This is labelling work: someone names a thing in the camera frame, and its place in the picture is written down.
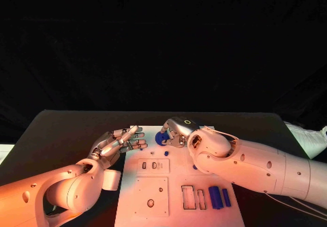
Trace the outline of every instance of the white cylinder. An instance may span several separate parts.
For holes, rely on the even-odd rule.
[[[116,191],[121,179],[121,172],[112,169],[103,171],[103,184],[102,189],[108,191]]]

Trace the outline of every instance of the gray tabletop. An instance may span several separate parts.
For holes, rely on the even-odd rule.
[[[272,113],[183,113],[52,111],[39,113],[0,165],[0,185],[75,164],[88,155],[103,132],[129,125],[162,125],[173,116],[186,116],[243,140],[266,144],[289,154],[307,154],[278,115]],[[125,156],[112,166],[122,171]],[[233,185],[246,226],[322,226],[325,222],[276,203],[266,195]],[[119,191],[101,192],[92,209],[63,226],[113,226]],[[292,203],[286,197],[276,196]]]

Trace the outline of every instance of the white cable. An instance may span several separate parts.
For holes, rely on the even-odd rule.
[[[288,207],[292,207],[291,205],[288,205],[288,204],[285,204],[282,201],[279,201],[278,199],[275,199],[272,196],[269,196],[276,202],[279,202],[279,203],[282,203],[283,205],[286,205]],[[312,214],[312,213],[309,213],[309,212],[307,212],[307,211],[304,211],[304,210],[301,210],[301,209],[298,209],[298,208],[295,208],[295,207],[292,207],[295,210],[299,210],[301,212],[304,212],[304,213],[307,213],[307,214],[309,214],[309,215],[312,215],[312,216],[315,216],[317,218],[321,218],[324,221],[327,221],[327,218],[322,218],[321,216],[317,216],[315,214]]]
[[[296,201],[302,206],[305,206],[308,209],[314,210],[317,213],[322,214],[327,217],[327,214],[322,213],[321,211],[315,210],[311,206],[304,204],[301,201],[298,201],[295,198],[289,197],[294,201]]]

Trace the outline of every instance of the blue object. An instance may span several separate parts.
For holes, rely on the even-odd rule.
[[[213,209],[219,210],[220,208],[223,208],[223,201],[222,201],[222,196],[220,196],[217,186],[209,187],[209,194],[210,194]]]
[[[157,133],[155,134],[155,142],[157,142],[157,144],[160,145],[160,146],[165,146],[161,142],[164,141],[164,140],[168,140],[168,133],[167,132],[164,132],[164,133]]]
[[[226,188],[223,189],[223,199],[224,199],[226,207],[230,207],[232,205],[230,205],[230,200],[229,200]]]

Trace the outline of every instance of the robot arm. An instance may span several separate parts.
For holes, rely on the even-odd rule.
[[[158,132],[167,134],[161,136],[165,139],[157,142],[175,145],[174,141],[184,138],[194,165],[204,174],[217,174],[252,191],[291,196],[327,208],[327,164],[193,124],[187,119],[168,119]]]
[[[142,128],[115,130],[95,141],[88,158],[75,165],[52,170],[0,187],[0,226],[57,227],[93,206],[101,189],[115,191],[121,173],[106,168],[119,154],[145,148]],[[66,209],[46,215],[43,196]]]

